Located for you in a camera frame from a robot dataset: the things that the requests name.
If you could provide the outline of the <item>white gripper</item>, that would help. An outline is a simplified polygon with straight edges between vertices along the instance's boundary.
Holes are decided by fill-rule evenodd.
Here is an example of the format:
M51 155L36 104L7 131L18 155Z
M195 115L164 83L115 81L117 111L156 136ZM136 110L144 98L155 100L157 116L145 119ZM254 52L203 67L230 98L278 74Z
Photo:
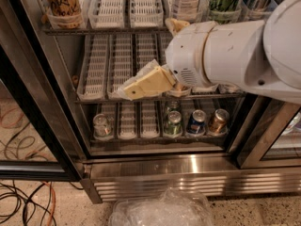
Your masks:
M205 73L203 54L206 40L217 23L209 21L190 24L166 18L165 24L173 36L165 50L168 68L160 66L155 59L150 61L136 76L118 88L120 98L132 101L159 96L173 88L176 84L174 76L187 87L210 87L213 84Z

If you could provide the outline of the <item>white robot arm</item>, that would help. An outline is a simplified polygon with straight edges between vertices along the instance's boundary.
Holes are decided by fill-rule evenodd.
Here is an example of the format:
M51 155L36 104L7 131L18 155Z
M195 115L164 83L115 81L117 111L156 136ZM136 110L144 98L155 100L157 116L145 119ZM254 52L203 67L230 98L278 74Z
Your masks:
M267 20L234 24L214 21L183 28L156 60L118 87L126 100L158 96L176 83L215 84L301 104L301 0L284 0Z

